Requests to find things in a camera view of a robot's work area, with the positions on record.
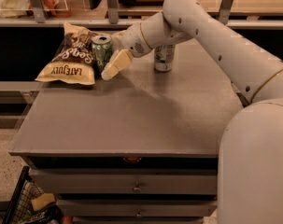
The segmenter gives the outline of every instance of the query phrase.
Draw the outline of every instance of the chip bag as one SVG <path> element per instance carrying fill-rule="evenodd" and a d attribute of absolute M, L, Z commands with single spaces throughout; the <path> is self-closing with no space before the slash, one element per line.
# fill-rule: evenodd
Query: chip bag
<path fill-rule="evenodd" d="M 96 32 L 64 24 L 64 46 L 35 79 L 37 81 L 61 80 L 69 84 L 93 85 L 95 83 L 96 59 L 92 53 L 92 38 Z"/>

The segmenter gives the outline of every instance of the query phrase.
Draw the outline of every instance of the soda can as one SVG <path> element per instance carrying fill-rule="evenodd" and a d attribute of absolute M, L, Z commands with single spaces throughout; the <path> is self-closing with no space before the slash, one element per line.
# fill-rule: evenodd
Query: soda can
<path fill-rule="evenodd" d="M 110 61 L 113 53 L 113 43 L 110 35 L 96 35 L 92 38 L 92 51 L 98 71 L 101 73 Z"/>
<path fill-rule="evenodd" d="M 176 45 L 162 45 L 154 50 L 154 68 L 158 71 L 169 71 L 172 69 L 175 57 Z"/>

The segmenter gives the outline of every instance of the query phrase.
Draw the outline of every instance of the can lid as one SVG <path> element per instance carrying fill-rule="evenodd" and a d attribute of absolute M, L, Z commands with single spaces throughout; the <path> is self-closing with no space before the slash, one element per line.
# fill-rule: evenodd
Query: can lid
<path fill-rule="evenodd" d="M 98 45 L 104 45 L 111 41 L 110 35 L 96 35 L 92 38 L 92 42 Z"/>

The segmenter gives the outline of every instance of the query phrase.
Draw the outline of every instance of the drawer front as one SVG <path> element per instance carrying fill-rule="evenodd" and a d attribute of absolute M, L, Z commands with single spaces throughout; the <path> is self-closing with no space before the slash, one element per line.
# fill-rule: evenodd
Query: drawer front
<path fill-rule="evenodd" d="M 203 224 L 202 217 L 75 217 L 74 224 Z"/>
<path fill-rule="evenodd" d="M 168 173 L 33 170 L 30 176 L 40 188 L 51 193 L 217 194 L 215 174 L 179 170 Z"/>
<path fill-rule="evenodd" d="M 59 200 L 59 208 L 73 217 L 209 217 L 215 201 Z"/>

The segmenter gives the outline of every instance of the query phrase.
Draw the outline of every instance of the drawer knob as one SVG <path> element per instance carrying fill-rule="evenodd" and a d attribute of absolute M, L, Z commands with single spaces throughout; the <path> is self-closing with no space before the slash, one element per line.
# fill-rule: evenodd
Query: drawer knob
<path fill-rule="evenodd" d="M 137 210 L 137 214 L 135 215 L 135 217 L 138 217 L 138 218 L 143 217 L 139 209 Z"/>
<path fill-rule="evenodd" d="M 133 192 L 139 193 L 139 192 L 141 192 L 141 190 L 142 189 L 140 188 L 139 183 L 135 182 L 134 187 L 133 187 Z"/>

